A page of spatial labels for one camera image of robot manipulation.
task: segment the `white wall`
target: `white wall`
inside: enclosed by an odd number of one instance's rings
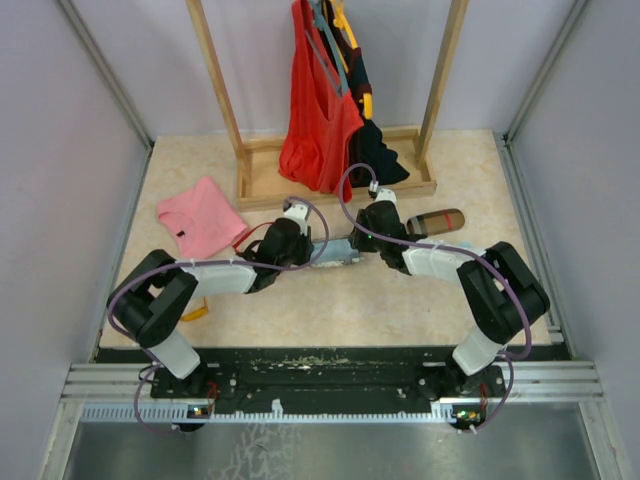
[[[182,0],[75,0],[152,136],[224,130]],[[286,131],[291,0],[203,0],[243,130]],[[438,128],[505,131],[571,0],[475,0]],[[381,125],[422,122],[448,0],[348,0]]]
[[[51,0],[0,15],[0,476],[35,478],[144,154]]]
[[[564,298],[640,474],[640,2],[591,2],[516,140]]]

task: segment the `red tank top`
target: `red tank top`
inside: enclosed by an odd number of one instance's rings
[[[291,12],[296,51],[291,72],[291,117],[280,153],[280,174],[311,190],[338,195],[340,177],[349,166],[349,140],[362,127],[362,119],[351,92],[342,98],[338,96],[309,44],[305,30],[311,35],[334,84],[340,85],[322,38],[313,26],[308,0],[295,0]],[[351,200],[351,196],[351,183],[347,179],[345,201]]]

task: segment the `gray floor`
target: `gray floor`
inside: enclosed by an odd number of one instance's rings
[[[474,435],[447,425],[210,425],[160,436],[82,424],[71,479],[596,479],[577,406],[510,405]]]

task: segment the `folded pink shirt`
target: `folded pink shirt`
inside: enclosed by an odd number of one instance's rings
[[[156,213],[184,258],[208,258],[247,229],[211,177],[202,177],[190,190],[158,203]]]

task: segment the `wooden rack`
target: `wooden rack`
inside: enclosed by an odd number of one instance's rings
[[[288,195],[304,196],[314,203],[337,201],[337,197],[333,194],[312,192],[301,183],[291,182],[278,173],[278,159],[284,136],[243,141],[231,108],[202,2],[201,0],[186,0],[186,2],[238,161],[237,208],[240,211],[277,208],[282,205],[283,199]],[[451,1],[422,127],[382,129],[385,143],[398,152],[398,161],[410,174],[408,179],[393,186],[398,198],[435,193],[436,178],[427,150],[468,3],[469,0]],[[368,198],[367,188],[354,188],[353,198],[355,200]]]

